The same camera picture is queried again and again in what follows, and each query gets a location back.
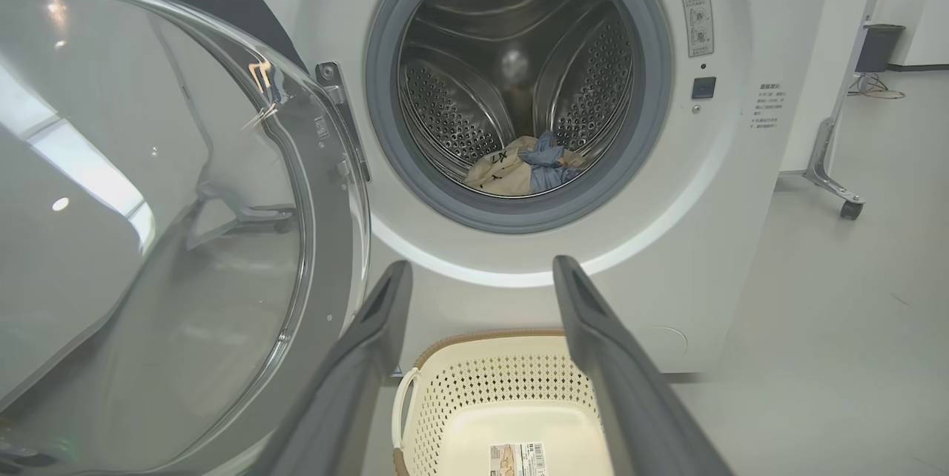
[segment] cream plastic basket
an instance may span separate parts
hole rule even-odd
[[[538,442],[538,476],[613,474],[593,385],[559,330],[463,335],[428,348],[399,385],[392,442],[399,476],[492,476],[492,446]]]

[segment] washing machine door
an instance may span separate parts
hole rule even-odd
[[[0,16],[0,473],[240,470],[363,296],[332,92],[173,0]]]

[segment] washing machine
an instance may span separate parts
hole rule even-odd
[[[342,68],[370,271],[416,267],[403,367],[441,337],[557,325],[553,254],[581,261],[662,371],[714,367],[823,0],[265,2],[315,78]],[[572,181],[467,182],[544,131],[583,156]]]
[[[241,472],[395,260],[401,368],[558,326],[556,254],[714,366],[822,2],[0,0],[0,472]]]

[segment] baseboard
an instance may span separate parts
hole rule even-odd
[[[931,73],[935,70],[949,70],[949,65],[910,65],[908,67],[887,65],[887,70],[893,73]]]

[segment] blue cloth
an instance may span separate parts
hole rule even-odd
[[[537,139],[533,151],[520,151],[518,157],[531,165],[531,190],[535,193],[558,188],[580,175],[579,168],[557,162],[563,157],[563,146],[557,145],[550,131],[543,132]]]

